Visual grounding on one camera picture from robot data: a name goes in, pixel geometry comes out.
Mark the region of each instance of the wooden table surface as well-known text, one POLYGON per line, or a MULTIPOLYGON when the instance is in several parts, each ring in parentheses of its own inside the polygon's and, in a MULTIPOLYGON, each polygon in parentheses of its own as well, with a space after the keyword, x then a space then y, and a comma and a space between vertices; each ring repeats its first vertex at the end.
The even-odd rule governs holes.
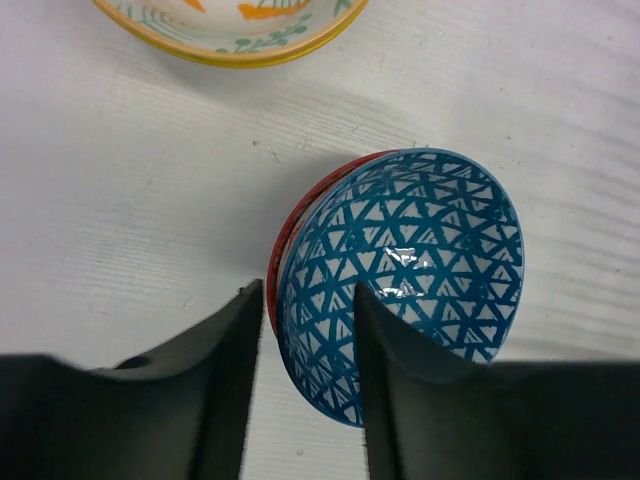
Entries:
MULTIPOLYGON (((0 351, 152 347, 264 277, 325 174, 428 144, 491 170, 523 223, 499 358, 640 358, 636 0, 371 0, 252 71, 158 52, 86 0, 5 0, 0 41, 0 351)), ((268 327, 243 475, 366 478, 361 431, 302 399, 268 327)))

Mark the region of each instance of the red bowl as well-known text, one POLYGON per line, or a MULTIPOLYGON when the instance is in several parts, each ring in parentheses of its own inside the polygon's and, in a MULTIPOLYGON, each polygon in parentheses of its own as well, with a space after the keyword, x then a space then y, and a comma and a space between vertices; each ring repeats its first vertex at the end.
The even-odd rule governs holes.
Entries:
POLYGON ((273 246, 271 259, 269 260, 269 268, 267 270, 267 311, 269 313, 269 318, 271 319, 273 333, 275 333, 276 336, 278 335, 276 328, 276 301, 278 296, 278 277, 280 267, 286 263, 287 259, 283 258, 286 247, 295 240, 300 227, 304 223, 303 217, 307 213, 312 213, 313 207, 315 206, 314 204, 326 193, 329 193, 331 188, 344 176, 348 175, 365 163, 394 151, 395 150, 387 150, 385 152, 372 153, 371 155, 358 158, 338 168, 333 173, 320 180, 315 187, 309 190, 309 193, 307 193, 302 200, 298 202, 293 211, 289 214, 289 217, 282 226, 282 229, 278 234, 278 238, 276 239, 276 243, 273 246))

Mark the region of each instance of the red rim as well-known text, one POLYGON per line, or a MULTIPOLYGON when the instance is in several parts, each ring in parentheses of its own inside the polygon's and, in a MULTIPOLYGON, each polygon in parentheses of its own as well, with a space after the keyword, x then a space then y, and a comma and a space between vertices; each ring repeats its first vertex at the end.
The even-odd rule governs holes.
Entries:
POLYGON ((271 320, 271 328, 273 328, 273 333, 276 336, 278 335, 276 329, 276 301, 278 295, 276 282, 278 278, 278 270, 280 268, 280 261, 282 260, 282 252, 287 245, 289 237, 293 233, 292 230, 296 226, 296 223, 307 210, 309 205, 311 205, 320 195, 322 195, 327 189, 329 189, 342 177, 351 173, 356 168, 364 165, 371 160, 395 151, 396 150, 387 150, 384 152, 372 153, 371 155, 358 158, 338 168, 337 170, 333 171, 325 178, 320 180, 320 182, 318 182, 315 187, 309 190, 309 193, 307 193, 302 198, 302 200, 298 202, 298 204, 289 214, 289 217, 284 222, 284 225, 282 226, 282 229, 278 234, 278 238, 276 239, 276 243, 273 246, 273 250, 271 251, 271 259, 269 260, 269 268, 267 270, 267 312, 269 313, 269 319, 271 320))

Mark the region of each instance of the blue bowl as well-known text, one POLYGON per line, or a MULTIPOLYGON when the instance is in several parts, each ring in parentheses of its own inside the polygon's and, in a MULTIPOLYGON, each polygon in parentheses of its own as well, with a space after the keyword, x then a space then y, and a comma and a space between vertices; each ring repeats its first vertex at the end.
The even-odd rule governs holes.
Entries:
POLYGON ((356 169, 315 206, 278 289, 285 367, 318 410, 362 426, 353 294, 365 281, 418 331, 491 361, 522 290, 520 224, 498 181, 437 149, 401 150, 356 169))

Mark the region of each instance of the yellow rim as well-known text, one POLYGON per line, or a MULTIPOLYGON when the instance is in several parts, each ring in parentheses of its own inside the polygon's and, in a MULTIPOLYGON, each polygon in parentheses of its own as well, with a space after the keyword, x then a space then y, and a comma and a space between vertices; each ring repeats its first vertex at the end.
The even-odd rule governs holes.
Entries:
POLYGON ((287 47, 275 48, 260 53, 218 53, 205 48, 189 47, 175 40, 171 40, 134 22, 109 3, 108 0, 93 0, 95 5, 109 18, 149 45, 193 62, 230 68, 268 67, 289 62, 311 53, 343 32, 360 12, 364 10, 368 1, 369 0, 356 0, 355 6, 352 7, 349 12, 328 25, 324 30, 287 47))

